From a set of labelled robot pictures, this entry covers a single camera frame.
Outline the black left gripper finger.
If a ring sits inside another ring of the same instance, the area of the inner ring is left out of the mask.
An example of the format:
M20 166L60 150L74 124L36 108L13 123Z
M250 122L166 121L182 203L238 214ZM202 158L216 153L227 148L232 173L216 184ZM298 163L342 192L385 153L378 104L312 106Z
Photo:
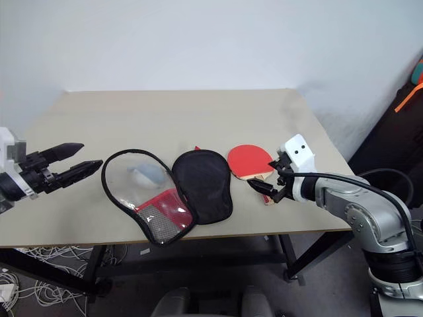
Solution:
M63 143L41 152L31 154L31 163L51 164L72 157L84 147L82 143Z
M89 160L72 166L69 170L55 175L57 188L66 188L94 174L103 164L102 160Z

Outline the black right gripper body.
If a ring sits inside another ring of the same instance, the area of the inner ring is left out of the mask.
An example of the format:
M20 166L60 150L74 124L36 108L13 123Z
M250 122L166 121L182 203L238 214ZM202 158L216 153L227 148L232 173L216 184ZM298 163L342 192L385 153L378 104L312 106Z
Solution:
M283 151L280 152L278 156L279 157L276 160L281 160L283 162L284 169L276 170L276 172L278 173L277 184L282 188L280 190L277 190L278 193L274 197L271 197L274 203L279 203L283 198L293 200L292 189L295 180L295 177L292 176L294 171L291 167L291 159L289 158L288 154Z

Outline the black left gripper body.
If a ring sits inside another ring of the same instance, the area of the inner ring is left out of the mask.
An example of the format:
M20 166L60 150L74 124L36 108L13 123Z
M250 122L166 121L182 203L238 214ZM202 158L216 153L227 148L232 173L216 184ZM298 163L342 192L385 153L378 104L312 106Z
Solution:
M36 194L45 192L49 194L62 188L59 174L51 173L48 167L51 163L63 160L59 153L30 153L19 166L19 173L23 180Z

